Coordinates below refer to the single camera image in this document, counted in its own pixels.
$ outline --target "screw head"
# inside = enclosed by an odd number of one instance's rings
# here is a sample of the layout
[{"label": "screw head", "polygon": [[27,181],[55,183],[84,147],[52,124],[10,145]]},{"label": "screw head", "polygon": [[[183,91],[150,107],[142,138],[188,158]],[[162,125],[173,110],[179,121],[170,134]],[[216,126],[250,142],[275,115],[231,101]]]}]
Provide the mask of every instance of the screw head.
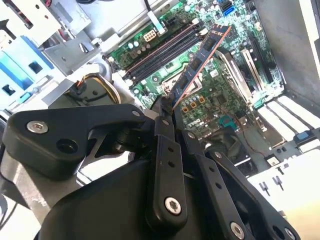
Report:
[{"label": "screw head", "polygon": [[231,231],[233,234],[240,240],[245,239],[245,232],[242,230],[242,228],[239,226],[239,224],[232,222],[230,224]]},{"label": "screw head", "polygon": [[169,126],[170,125],[170,123],[167,121],[167,120],[162,120],[162,122],[165,124],[165,125],[167,125],[167,126]]},{"label": "screw head", "polygon": [[48,125],[43,121],[31,121],[26,125],[26,128],[35,134],[45,134],[48,132]]},{"label": "screw head", "polygon": [[195,138],[196,138],[196,136],[195,136],[192,132],[188,132],[188,136],[189,136],[190,138],[192,138],[192,139],[195,139]]},{"label": "screw head", "polygon": [[164,200],[164,205],[165,205],[165,208],[169,211],[169,213],[173,215],[179,215],[181,213],[181,205],[173,197],[167,197]]},{"label": "screw head", "polygon": [[220,154],[219,152],[216,151],[214,154],[215,154],[215,156],[216,156],[218,159],[221,159],[221,158],[222,158],[222,156],[221,156],[221,154]]},{"label": "screw head", "polygon": [[288,229],[288,228],[284,228],[286,234],[289,235],[289,237],[292,239],[292,240],[296,240],[296,237],[295,235]]},{"label": "screw head", "polygon": [[138,113],[137,111],[132,111],[132,114],[137,116],[137,117],[140,117],[140,113]]}]

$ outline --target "ram slot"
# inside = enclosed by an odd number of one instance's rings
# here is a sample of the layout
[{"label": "ram slot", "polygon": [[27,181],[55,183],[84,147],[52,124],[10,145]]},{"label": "ram slot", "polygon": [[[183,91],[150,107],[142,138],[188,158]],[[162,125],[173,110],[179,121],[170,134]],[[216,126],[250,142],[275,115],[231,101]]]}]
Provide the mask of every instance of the ram slot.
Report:
[{"label": "ram slot", "polygon": [[181,44],[181,45],[177,46],[177,48],[174,51],[169,52],[170,54],[166,55],[165,58],[163,58],[161,60],[157,60],[156,62],[152,63],[152,65],[150,67],[145,67],[144,70],[141,71],[141,73],[139,75],[135,76],[134,86],[139,81],[147,78],[148,76],[150,76],[151,74],[156,72],[158,69],[160,69],[163,66],[165,66],[166,64],[170,63],[172,60],[174,60],[180,54],[184,53],[185,51],[187,51],[188,49],[190,49],[192,46],[199,43],[200,41],[201,41],[201,39],[199,37],[194,36],[194,38],[190,39],[189,42],[187,42],[185,44]]},{"label": "ram slot", "polygon": [[249,50],[245,48],[245,49],[241,50],[241,53],[242,53],[243,58],[245,59],[247,66],[250,69],[250,72],[253,76],[253,79],[256,83],[256,86],[258,87],[259,91],[262,91],[264,89],[264,83],[262,82],[262,79],[258,73],[258,70],[257,70],[256,65],[254,63],[254,60],[251,57]]},{"label": "ram slot", "polygon": [[183,42],[188,42],[190,38],[196,36],[196,32],[194,30],[190,31],[188,34],[184,35],[182,38],[178,39],[176,42],[173,42],[167,47],[162,48],[161,50],[157,51],[156,55],[144,63],[140,64],[137,68],[131,70],[127,74],[130,75],[131,78],[135,77],[139,71],[144,71],[145,67],[152,65],[154,62],[157,62],[159,59],[165,57],[170,51],[174,50],[177,46],[179,46]]}]

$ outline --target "wire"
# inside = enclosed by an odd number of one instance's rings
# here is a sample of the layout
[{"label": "wire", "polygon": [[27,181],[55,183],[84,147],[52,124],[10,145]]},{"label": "wire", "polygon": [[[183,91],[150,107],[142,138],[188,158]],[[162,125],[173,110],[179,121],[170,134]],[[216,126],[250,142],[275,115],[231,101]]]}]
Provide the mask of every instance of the wire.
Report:
[{"label": "wire", "polygon": [[119,101],[117,101],[116,99],[115,99],[115,97],[112,95],[112,93],[110,92],[110,90],[102,83],[102,81],[100,81],[100,79],[99,78],[97,78],[97,77],[91,77],[93,80],[96,80],[105,90],[106,90],[106,92],[110,95],[110,98],[112,99],[112,101],[114,102],[114,103],[119,103]]},{"label": "wire", "polygon": [[14,214],[16,208],[18,206],[18,203],[14,204],[14,207],[12,208],[11,212],[9,213],[8,217],[6,218],[5,221],[3,221],[5,218],[5,215],[3,215],[2,219],[1,219],[1,225],[0,225],[0,231],[4,228],[4,226],[7,224],[7,222],[10,220],[10,218],[12,217],[12,215]]},{"label": "wire", "polygon": [[117,89],[109,82],[107,81],[103,76],[99,75],[101,79],[103,79],[104,83],[107,84],[109,86],[109,88],[112,89],[112,91],[114,92],[114,94],[116,95],[117,99],[118,99],[118,103],[121,104],[121,97],[119,92],[117,91]]},{"label": "wire", "polygon": [[148,12],[151,12],[152,9],[150,7],[150,4],[149,4],[148,0],[144,0],[144,2],[145,2],[145,6],[146,6],[146,9],[148,10]]},{"label": "wire", "polygon": [[214,105],[214,107],[219,108],[221,112],[223,112],[224,114],[228,115],[231,119],[235,120],[236,123],[239,125],[241,131],[242,131],[243,138],[244,138],[246,144],[248,145],[248,147],[249,147],[254,153],[260,154],[260,155],[262,155],[264,158],[266,158],[266,155],[264,155],[262,152],[260,152],[260,151],[258,151],[258,150],[255,150],[255,149],[250,145],[250,143],[248,142],[248,139],[247,139],[247,137],[246,137],[245,130],[244,130],[242,124],[239,122],[239,120],[238,120],[235,116],[227,113],[225,110],[223,110],[223,109],[222,109],[221,107],[219,107],[219,106],[215,106],[215,105]]}]

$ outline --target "hole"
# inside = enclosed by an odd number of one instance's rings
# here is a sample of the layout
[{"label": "hole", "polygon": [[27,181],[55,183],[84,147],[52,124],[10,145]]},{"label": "hole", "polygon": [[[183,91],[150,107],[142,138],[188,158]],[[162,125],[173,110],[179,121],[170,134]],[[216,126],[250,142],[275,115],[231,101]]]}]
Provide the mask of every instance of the hole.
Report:
[{"label": "hole", "polygon": [[78,151],[78,144],[70,139],[60,139],[56,142],[56,147],[65,154],[74,154]]},{"label": "hole", "polygon": [[41,70],[43,69],[36,61],[33,61],[32,63],[30,63],[29,68],[31,68],[35,74],[40,73]]},{"label": "hole", "polygon": [[272,226],[272,228],[279,238],[281,238],[282,240],[286,239],[285,235],[282,233],[282,231],[280,231],[280,229],[277,226]]},{"label": "hole", "polygon": [[168,161],[170,167],[174,168],[176,165],[172,161]]},{"label": "hole", "polygon": [[218,189],[222,189],[222,186],[219,183],[216,182],[215,185]]}]

